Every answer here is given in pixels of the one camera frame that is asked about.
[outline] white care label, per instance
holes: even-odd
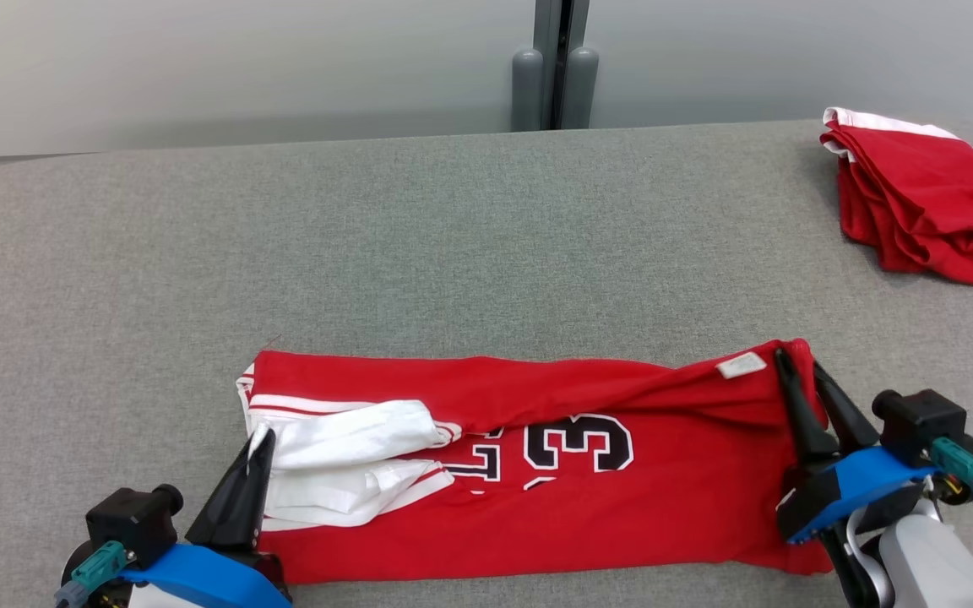
[[[747,373],[753,373],[754,371],[760,371],[767,368],[768,363],[764,362],[764,359],[760,358],[760,355],[749,351],[749,353],[742,353],[729,361],[723,361],[715,366],[715,369],[719,370],[719,373],[723,374],[726,380],[730,380],[733,377],[745,376]]]

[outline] white wall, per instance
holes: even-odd
[[[0,0],[0,155],[507,131],[534,0]]]
[[[591,0],[584,45],[592,127],[830,105],[973,119],[973,0]]]

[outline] number 3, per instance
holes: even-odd
[[[591,450],[595,454],[595,472],[622,470],[633,462],[633,435],[617,418],[598,413],[582,413],[547,424],[532,424],[525,428],[525,459],[533,469],[556,470],[557,448],[548,446],[547,438],[561,436],[564,453],[587,453],[588,437],[603,437],[606,445]]]

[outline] red fabric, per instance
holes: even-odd
[[[973,285],[973,149],[956,138],[828,122],[840,161],[843,232],[877,250],[882,269],[923,270]]]
[[[476,464],[474,446],[501,450],[501,480],[455,483],[355,528],[266,531],[291,584],[464,578],[738,561],[826,573],[822,546],[788,546],[775,524],[781,476],[794,462],[772,354],[786,347],[816,403],[806,342],[754,347],[767,368],[726,380],[704,361],[672,370],[632,361],[364,359],[263,351],[255,394],[335,401],[419,399],[464,436],[410,458]],[[824,413],[815,408],[822,418]],[[627,428],[632,462],[595,473],[605,436],[565,451],[555,470],[525,457],[535,425],[598,412]],[[503,427],[501,436],[483,437]],[[555,480],[525,490],[544,474]]]

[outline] teal connector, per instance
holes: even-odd
[[[81,608],[98,586],[118,577],[127,566],[127,550],[118,541],[107,541],[70,573],[70,582],[55,593],[56,608]]]
[[[93,592],[98,586],[105,584],[112,578],[118,577],[119,573],[127,566],[127,550],[119,541],[107,541],[104,546],[96,550],[81,562],[70,573],[70,578],[83,584],[89,592]]]
[[[930,448],[930,459],[943,473],[953,475],[973,491],[973,454],[953,440],[940,437]]]

